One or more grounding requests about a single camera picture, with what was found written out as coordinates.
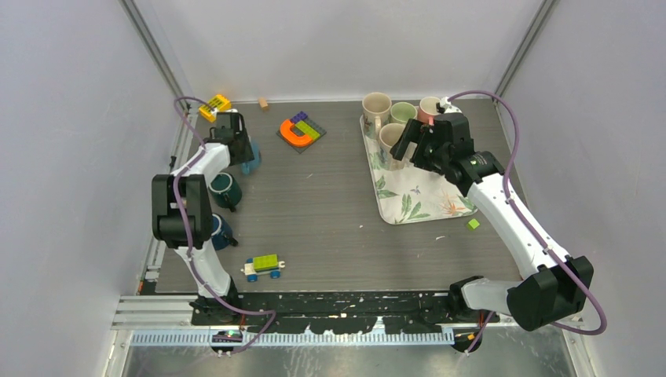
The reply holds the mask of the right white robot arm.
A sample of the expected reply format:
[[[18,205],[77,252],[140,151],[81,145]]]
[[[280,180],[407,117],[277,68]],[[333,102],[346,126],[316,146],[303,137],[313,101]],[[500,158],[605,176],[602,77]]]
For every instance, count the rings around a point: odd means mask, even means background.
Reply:
[[[452,284],[448,311],[453,319],[464,323],[479,310],[494,311],[534,331],[584,308],[592,264],[586,257],[571,257],[544,231],[517,196],[507,169],[491,152],[475,149],[466,116],[454,112],[437,115],[432,123],[409,120],[391,156],[403,159],[410,145],[415,167],[444,176],[486,216],[521,276],[518,282],[472,276]]]

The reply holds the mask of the light green mug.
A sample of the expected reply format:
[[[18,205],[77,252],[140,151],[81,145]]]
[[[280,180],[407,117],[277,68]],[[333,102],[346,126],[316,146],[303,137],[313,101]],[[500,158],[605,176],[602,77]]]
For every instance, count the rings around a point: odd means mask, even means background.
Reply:
[[[406,124],[410,119],[415,119],[418,116],[418,110],[415,105],[408,102],[397,102],[391,106],[390,121],[391,123]]]

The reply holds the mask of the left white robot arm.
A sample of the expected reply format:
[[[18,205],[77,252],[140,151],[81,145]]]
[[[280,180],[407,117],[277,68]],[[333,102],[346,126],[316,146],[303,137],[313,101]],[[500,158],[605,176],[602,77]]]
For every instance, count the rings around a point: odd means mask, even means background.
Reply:
[[[210,314],[220,324],[234,324],[241,313],[233,278],[214,249],[213,214],[208,188],[224,169],[254,158],[244,117],[237,110],[219,112],[210,136],[183,166],[152,179],[152,233],[177,252],[198,290],[198,303],[212,302]]]

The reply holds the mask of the beige seahorse mug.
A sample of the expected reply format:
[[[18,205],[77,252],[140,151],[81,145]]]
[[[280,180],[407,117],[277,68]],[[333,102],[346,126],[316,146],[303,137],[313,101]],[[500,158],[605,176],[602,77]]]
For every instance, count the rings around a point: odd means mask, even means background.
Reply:
[[[394,171],[404,168],[404,161],[402,159],[395,159],[390,154],[391,148],[399,141],[404,128],[405,125],[401,123],[388,123],[377,130],[376,139],[387,170]]]

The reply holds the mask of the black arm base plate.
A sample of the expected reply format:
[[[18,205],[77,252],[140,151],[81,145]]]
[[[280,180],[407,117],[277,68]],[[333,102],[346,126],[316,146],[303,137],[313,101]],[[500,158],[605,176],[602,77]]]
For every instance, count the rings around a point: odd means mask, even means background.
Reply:
[[[367,334],[383,324],[387,333],[429,334],[442,324],[478,327],[486,311],[456,311],[446,291],[245,292],[228,309],[212,298],[190,302],[192,324],[231,325],[256,333]]]

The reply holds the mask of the pink mug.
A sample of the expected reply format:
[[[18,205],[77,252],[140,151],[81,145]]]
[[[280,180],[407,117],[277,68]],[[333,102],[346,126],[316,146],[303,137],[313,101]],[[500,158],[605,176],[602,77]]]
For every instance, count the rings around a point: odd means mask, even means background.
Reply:
[[[441,103],[439,97],[424,97],[419,102],[417,119],[425,124],[430,124],[431,120],[439,114],[437,106]]]

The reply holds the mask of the beige floral mug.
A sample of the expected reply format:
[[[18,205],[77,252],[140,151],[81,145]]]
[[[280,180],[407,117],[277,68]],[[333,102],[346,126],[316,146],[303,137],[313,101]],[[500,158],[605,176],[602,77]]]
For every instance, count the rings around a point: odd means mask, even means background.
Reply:
[[[391,98],[380,92],[367,94],[362,100],[364,133],[376,137],[377,131],[390,119]]]

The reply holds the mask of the light blue mug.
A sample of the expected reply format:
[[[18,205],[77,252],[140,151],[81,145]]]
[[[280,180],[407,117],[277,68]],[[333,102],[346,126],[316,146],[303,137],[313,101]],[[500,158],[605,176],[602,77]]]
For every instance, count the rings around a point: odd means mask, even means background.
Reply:
[[[241,172],[243,175],[252,174],[255,170],[257,170],[261,166],[262,163],[261,149],[259,148],[257,142],[251,141],[251,150],[254,158],[251,161],[242,163]]]

